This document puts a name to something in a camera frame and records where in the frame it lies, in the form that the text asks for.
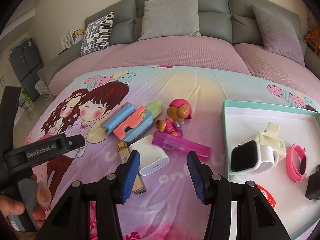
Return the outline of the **person's left hand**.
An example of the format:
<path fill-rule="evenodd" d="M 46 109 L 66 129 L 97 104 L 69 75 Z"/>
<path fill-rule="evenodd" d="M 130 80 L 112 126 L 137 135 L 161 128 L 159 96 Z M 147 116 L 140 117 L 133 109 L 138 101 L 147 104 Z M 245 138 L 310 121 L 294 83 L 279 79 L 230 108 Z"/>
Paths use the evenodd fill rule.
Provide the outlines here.
<path fill-rule="evenodd" d="M 37 207 L 32 211 L 32 217 L 36 221 L 36 225 L 38 228 L 41 228 L 46 220 L 45 208 L 48 207 L 52 200 L 52 194 L 47 187 L 46 183 L 43 181 L 38 182 L 37 184 Z M 1 194 L 1 212 L 11 227 L 12 230 L 15 228 L 12 226 L 10 220 L 8 220 L 8 216 L 18 216 L 23 214 L 25 211 L 24 204 L 17 200 L 13 200 L 8 196 Z"/>

